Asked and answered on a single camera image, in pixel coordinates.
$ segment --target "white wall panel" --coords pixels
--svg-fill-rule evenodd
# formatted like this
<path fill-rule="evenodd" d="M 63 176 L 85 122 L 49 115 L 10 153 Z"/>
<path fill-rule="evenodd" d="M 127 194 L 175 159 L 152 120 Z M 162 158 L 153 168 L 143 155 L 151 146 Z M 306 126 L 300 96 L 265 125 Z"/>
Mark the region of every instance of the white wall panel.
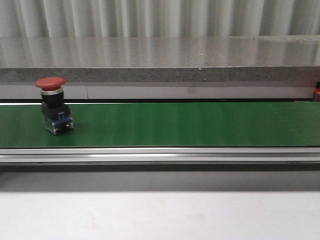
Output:
<path fill-rule="evenodd" d="M 320 0 L 0 0 L 0 37 L 316 35 Z"/>

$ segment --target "conveyor belt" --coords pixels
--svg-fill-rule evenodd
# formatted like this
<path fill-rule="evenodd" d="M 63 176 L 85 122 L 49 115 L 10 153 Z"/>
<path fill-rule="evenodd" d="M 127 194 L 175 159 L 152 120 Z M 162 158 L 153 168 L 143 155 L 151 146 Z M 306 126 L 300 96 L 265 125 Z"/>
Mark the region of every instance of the conveyor belt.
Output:
<path fill-rule="evenodd" d="M 320 146 L 318 102 L 71 104 L 74 131 L 39 105 L 0 106 L 0 148 Z"/>

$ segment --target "red mushroom button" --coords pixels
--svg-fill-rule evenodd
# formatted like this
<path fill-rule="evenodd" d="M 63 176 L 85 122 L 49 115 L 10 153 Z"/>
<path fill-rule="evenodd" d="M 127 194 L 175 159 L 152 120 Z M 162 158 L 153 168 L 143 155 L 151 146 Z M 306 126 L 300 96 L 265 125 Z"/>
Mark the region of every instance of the red mushroom button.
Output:
<path fill-rule="evenodd" d="M 58 90 L 61 85 L 66 82 L 62 77 L 45 77 L 35 82 L 35 86 L 42 88 L 43 91 L 55 91 Z"/>
<path fill-rule="evenodd" d="M 320 87 L 315 89 L 313 101 L 320 102 Z"/>

